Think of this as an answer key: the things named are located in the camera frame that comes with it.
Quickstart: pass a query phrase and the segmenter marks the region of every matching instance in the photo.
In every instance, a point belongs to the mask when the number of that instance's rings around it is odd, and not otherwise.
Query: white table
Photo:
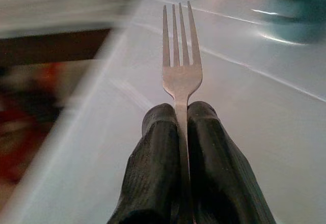
[[[172,99],[160,79],[162,7],[142,0],[128,28],[103,46],[7,205],[2,222],[106,223],[127,159],[154,105]],[[260,0],[190,0],[203,83],[191,101],[218,112],[247,156],[278,223],[326,219],[325,43],[290,45],[261,36]]]

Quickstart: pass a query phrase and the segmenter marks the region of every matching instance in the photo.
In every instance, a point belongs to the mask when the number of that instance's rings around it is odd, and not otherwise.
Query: fork handle
[[[179,123],[179,151],[181,167],[181,201],[178,224],[194,224],[194,207],[191,191],[189,152],[188,152],[188,133],[187,133],[187,99],[183,102],[175,100],[175,114]]]

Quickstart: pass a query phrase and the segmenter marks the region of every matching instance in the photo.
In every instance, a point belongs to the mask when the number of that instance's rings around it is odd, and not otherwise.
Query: fork
[[[189,27],[192,41],[193,63],[189,62],[187,40],[183,22],[182,7],[179,3],[179,15],[181,26],[182,60],[180,65],[179,44],[175,6],[172,5],[173,18],[173,65],[170,63],[169,33],[167,6],[163,7],[163,61],[162,61],[162,84],[175,103],[175,114],[179,124],[179,150],[181,166],[181,203],[179,207],[178,223],[196,223],[194,216],[191,178],[189,168],[189,152],[187,138],[187,108],[190,95],[198,89],[202,83],[203,72],[199,53],[199,44],[196,33],[192,7],[188,1]]]

